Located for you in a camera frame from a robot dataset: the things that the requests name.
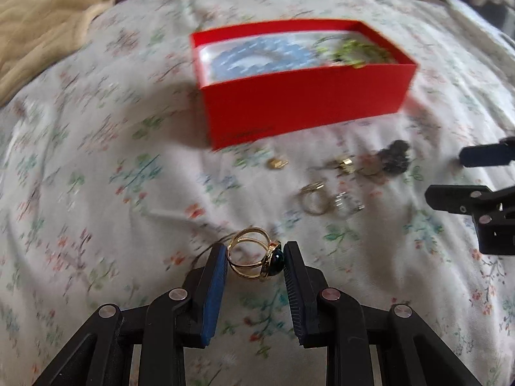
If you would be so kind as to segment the black flower jewelry piece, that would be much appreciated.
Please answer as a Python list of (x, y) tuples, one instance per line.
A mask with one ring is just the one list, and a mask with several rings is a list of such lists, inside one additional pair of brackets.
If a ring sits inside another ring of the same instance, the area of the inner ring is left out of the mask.
[(407, 171), (410, 165), (410, 145), (405, 140), (395, 140), (377, 154), (382, 170), (392, 175), (400, 175)]

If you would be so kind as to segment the red jewelry box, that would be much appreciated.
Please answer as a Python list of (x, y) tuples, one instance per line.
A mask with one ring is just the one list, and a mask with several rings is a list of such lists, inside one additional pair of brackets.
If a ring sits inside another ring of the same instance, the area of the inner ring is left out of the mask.
[(357, 20), (293, 19), (190, 36), (211, 145), (397, 112), (417, 63)]

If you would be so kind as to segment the gold clip earring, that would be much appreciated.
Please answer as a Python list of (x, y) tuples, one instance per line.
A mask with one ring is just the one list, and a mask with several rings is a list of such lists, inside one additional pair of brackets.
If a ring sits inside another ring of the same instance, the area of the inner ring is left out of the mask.
[(351, 175), (355, 173), (355, 166), (350, 157), (338, 156), (327, 162), (329, 169), (338, 170), (341, 175)]

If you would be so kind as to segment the floral bed sheet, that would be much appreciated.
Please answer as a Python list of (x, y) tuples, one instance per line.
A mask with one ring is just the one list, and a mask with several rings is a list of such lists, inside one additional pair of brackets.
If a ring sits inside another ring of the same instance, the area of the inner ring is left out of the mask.
[[(214, 152), (192, 32), (272, 19), (358, 19), (418, 65), (393, 115)], [(484, 385), (514, 379), (514, 260), (481, 254), (432, 184), (514, 182), (463, 168), (514, 133), (514, 44), (456, 0), (127, 0), (1, 110), (1, 382), (30, 385), (106, 302), (149, 304), (247, 226), (375, 308), (411, 306)], [(410, 145), (400, 175), (377, 154)], [(355, 173), (327, 162), (350, 157)], [(270, 158), (289, 164), (267, 167)]]

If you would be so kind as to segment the small gold earring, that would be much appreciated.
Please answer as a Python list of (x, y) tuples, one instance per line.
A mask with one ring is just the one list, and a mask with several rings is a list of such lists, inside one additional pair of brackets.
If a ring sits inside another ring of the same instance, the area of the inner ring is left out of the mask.
[(281, 158), (270, 158), (267, 161), (267, 167), (271, 170), (281, 170), (285, 168), (289, 164), (288, 160), (281, 159)]

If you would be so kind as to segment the beige fleece blanket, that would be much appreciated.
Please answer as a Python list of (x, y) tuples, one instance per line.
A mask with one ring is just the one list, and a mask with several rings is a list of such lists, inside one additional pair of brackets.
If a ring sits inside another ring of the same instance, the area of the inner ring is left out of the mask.
[(1, 0), (1, 104), (86, 42), (114, 0)]

